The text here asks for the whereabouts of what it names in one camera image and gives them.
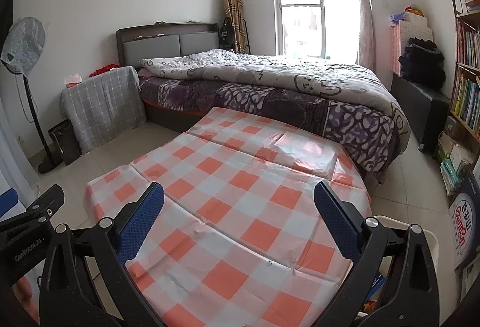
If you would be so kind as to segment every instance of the plastic bag over fan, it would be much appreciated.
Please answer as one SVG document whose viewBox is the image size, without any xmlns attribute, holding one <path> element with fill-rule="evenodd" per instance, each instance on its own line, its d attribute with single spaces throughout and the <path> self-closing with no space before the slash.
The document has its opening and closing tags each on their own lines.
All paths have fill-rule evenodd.
<svg viewBox="0 0 480 327">
<path fill-rule="evenodd" d="M 42 54 L 45 45 L 45 29 L 33 17 L 23 18 L 15 23 L 5 40 L 0 55 L 12 72 L 20 72 L 28 77 Z"/>
</svg>

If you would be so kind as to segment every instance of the gray plaid cloth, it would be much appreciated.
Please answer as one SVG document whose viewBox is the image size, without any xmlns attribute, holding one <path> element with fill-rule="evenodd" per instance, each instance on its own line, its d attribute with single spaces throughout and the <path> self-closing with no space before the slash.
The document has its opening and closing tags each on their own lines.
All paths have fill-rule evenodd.
<svg viewBox="0 0 480 327">
<path fill-rule="evenodd" d="M 73 124 L 83 153 L 146 122 L 133 67 L 113 69 L 62 91 L 62 112 Z"/>
</svg>

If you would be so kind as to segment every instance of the purple patterned blanket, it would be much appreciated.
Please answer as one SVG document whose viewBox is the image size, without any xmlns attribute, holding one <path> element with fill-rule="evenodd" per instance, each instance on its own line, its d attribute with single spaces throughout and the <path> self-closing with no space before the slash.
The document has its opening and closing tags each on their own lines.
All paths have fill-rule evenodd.
<svg viewBox="0 0 480 327">
<path fill-rule="evenodd" d="M 217 106 L 288 123 L 342 144 L 362 175 L 370 172 L 380 183 L 401 152 L 399 131 L 384 113 L 288 89 L 141 77 L 140 97 L 171 110 L 209 112 Z"/>
</svg>

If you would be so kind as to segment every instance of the fan pole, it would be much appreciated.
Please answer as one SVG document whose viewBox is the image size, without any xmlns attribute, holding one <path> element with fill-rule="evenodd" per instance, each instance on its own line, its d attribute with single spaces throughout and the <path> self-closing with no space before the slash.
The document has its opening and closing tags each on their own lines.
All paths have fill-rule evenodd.
<svg viewBox="0 0 480 327">
<path fill-rule="evenodd" d="M 50 151 L 50 148 L 45 140 L 45 136 L 43 135 L 42 128 L 40 127 L 40 123 L 38 121 L 37 117 L 37 112 L 35 111 L 35 107 L 33 105 L 33 100 L 32 100 L 32 93 L 30 92 L 30 86 L 28 85 L 28 79 L 25 75 L 23 76 L 23 84 L 25 85 L 25 93 L 27 95 L 27 100 L 28 100 L 28 106 L 30 107 L 30 112 L 32 113 L 32 118 L 33 122 L 35 123 L 35 127 L 37 128 L 37 133 L 38 136 L 40 137 L 40 140 L 43 144 L 43 148 L 45 149 L 45 152 L 47 153 L 47 160 L 44 160 L 39 166 L 38 166 L 38 172 L 41 174 L 45 174 L 51 170 L 53 170 L 55 167 L 57 167 L 62 161 L 59 159 L 55 159 L 52 155 L 52 152 Z"/>
</svg>

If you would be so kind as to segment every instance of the red cloth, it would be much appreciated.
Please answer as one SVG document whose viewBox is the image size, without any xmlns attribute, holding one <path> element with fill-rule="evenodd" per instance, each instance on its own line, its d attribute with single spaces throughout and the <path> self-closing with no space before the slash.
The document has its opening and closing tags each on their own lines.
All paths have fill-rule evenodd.
<svg viewBox="0 0 480 327">
<path fill-rule="evenodd" d="M 116 65 L 116 64 L 109 64 L 109 65 L 105 65 L 104 67 L 98 69 L 97 71 L 95 72 L 92 72 L 90 74 L 90 77 L 94 77 L 94 76 L 97 76 L 97 75 L 100 75 L 104 72 L 109 72 L 111 69 L 114 69 L 114 68 L 120 68 L 119 65 Z"/>
</svg>

